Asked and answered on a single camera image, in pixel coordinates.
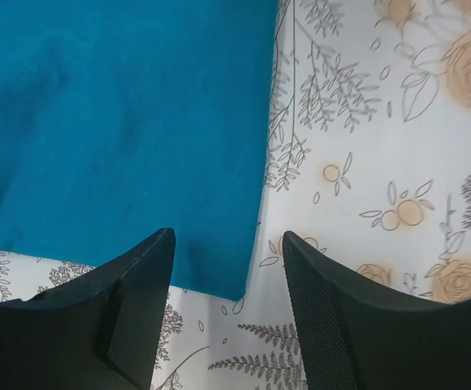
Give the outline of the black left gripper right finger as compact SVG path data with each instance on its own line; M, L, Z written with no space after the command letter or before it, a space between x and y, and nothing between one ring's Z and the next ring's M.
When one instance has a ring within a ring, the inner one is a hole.
M283 236L287 287L312 389L471 389L471 299L428 301Z

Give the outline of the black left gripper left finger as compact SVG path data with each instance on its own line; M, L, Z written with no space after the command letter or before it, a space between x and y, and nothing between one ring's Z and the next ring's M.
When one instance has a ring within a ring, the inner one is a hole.
M58 287L0 303L0 389L147 389L175 255L163 228Z

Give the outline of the blue t shirt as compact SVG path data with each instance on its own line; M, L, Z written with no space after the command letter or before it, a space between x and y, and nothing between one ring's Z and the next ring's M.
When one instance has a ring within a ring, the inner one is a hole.
M246 291L276 1L0 1L0 250L98 266L175 232L174 286Z

